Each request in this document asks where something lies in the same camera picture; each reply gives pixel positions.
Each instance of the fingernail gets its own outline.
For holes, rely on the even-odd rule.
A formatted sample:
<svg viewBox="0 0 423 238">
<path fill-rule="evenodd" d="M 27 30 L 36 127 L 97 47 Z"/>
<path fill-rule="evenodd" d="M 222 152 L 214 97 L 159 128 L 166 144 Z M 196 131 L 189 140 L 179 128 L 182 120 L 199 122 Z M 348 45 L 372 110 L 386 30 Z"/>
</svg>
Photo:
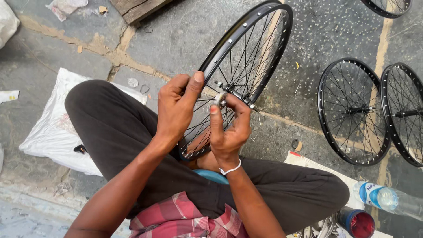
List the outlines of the fingernail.
<svg viewBox="0 0 423 238">
<path fill-rule="evenodd" d="M 211 114 L 216 114 L 216 113 L 217 113 L 217 111 L 218 111 L 218 109 L 217 109 L 217 106 L 216 106 L 216 105 L 211 105 L 209 110 L 210 110 L 210 113 L 211 113 Z"/>
<path fill-rule="evenodd" d="M 197 71 L 194 73 L 194 80 L 197 82 L 202 82 L 204 79 L 201 77 L 201 71 Z"/>
</svg>

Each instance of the black pants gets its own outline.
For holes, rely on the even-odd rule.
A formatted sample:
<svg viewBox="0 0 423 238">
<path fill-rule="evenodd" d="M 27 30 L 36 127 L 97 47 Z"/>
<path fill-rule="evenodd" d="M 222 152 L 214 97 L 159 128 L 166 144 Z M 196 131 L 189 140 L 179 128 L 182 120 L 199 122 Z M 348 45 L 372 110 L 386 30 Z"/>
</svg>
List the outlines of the black pants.
<svg viewBox="0 0 423 238">
<path fill-rule="evenodd" d="M 107 180 L 125 168 L 156 133 L 157 114 L 106 81 L 75 86 L 65 107 Z M 175 156 L 171 152 L 154 170 L 128 217 L 181 191 L 212 219 L 224 213 L 225 203 L 236 208 L 228 185 L 197 175 Z M 345 183 L 322 170 L 248 158 L 242 158 L 242 167 L 287 234 L 328 217 L 349 198 Z"/>
</svg>

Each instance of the person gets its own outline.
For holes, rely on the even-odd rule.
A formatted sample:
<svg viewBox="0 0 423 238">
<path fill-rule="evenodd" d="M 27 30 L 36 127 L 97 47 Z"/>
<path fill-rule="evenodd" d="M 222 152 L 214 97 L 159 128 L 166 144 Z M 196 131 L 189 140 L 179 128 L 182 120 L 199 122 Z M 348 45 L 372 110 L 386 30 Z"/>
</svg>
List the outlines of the person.
<svg viewBox="0 0 423 238">
<path fill-rule="evenodd" d="M 181 163 L 177 143 L 203 83 L 201 71 L 175 76 L 158 93 L 158 115 L 103 80 L 69 92 L 69 118 L 108 183 L 85 204 L 66 238 L 111 237 L 125 218 L 134 238 L 285 237 L 346 204 L 348 187 L 331 173 L 238 155 L 251 132 L 250 108 L 231 94 L 227 106 L 236 119 L 224 132 L 220 109 L 210 106 L 211 152 L 197 163 L 232 170 L 229 185 Z"/>
</svg>

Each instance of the stone floor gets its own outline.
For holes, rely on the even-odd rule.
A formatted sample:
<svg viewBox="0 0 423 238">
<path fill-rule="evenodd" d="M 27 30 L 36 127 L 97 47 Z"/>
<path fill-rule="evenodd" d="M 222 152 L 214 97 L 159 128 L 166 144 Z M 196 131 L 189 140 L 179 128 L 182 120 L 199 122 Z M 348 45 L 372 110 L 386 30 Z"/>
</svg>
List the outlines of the stone floor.
<svg viewBox="0 0 423 238">
<path fill-rule="evenodd" d="M 6 0 L 21 20 L 17 33 L 0 50 L 0 90 L 20 90 L 19 99 L 0 105 L 0 143 L 5 150 L 0 174 L 0 233 L 4 214 L 20 216 L 16 209 L 35 209 L 59 217 L 49 237 L 63 236 L 85 202 L 106 181 L 85 175 L 19 151 L 40 118 L 54 87 L 58 70 L 126 85 L 136 78 L 147 85 L 147 106 L 157 111 L 157 92 L 177 73 L 192 74 L 210 49 L 238 17 L 260 0 L 174 0 L 141 22 L 128 27 L 107 0 L 89 0 L 60 22 L 45 7 L 50 0 Z M 410 65 L 419 75 L 423 69 L 423 3 L 414 1 L 408 14 L 383 19 L 357 0 L 285 0 L 292 6 L 292 38 L 273 78 L 258 101 L 262 113 L 252 115 L 252 135 L 242 149 L 249 157 L 283 161 L 291 142 L 303 142 L 301 155 L 356 180 L 385 184 L 423 197 L 423 171 L 409 165 L 395 148 L 379 164 L 358 167 L 341 160 L 329 147 L 318 122 L 316 88 L 324 68 L 343 57 L 357 57 L 378 75 L 395 62 Z M 106 16 L 89 14 L 106 6 Z M 83 51 L 77 52 L 78 46 Z M 297 96 L 295 89 L 300 84 Z M 69 183 L 72 189 L 53 196 L 55 187 Z M 60 213 L 60 205 L 69 209 Z M 366 208 L 378 230 L 394 237 L 422 237 L 423 224 L 412 218 Z M 125 235 L 123 228 L 117 235 Z"/>
</svg>

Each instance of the hand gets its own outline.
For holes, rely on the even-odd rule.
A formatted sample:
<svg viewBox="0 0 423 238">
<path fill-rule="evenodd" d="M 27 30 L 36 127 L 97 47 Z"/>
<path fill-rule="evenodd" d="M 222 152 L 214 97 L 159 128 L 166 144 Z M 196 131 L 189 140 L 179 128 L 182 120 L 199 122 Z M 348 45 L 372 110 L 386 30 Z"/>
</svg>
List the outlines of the hand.
<svg viewBox="0 0 423 238">
<path fill-rule="evenodd" d="M 226 105 L 235 112 L 235 120 L 232 122 L 232 127 L 225 132 L 219 107 L 210 106 L 211 151 L 224 171 L 238 166 L 238 151 L 251 134 L 250 108 L 231 94 L 226 97 Z"/>
<path fill-rule="evenodd" d="M 194 105 L 203 84 L 204 73 L 197 71 L 192 77 L 176 75 L 160 89 L 157 132 L 153 139 L 164 146 L 166 154 L 176 146 L 191 123 Z"/>
</svg>

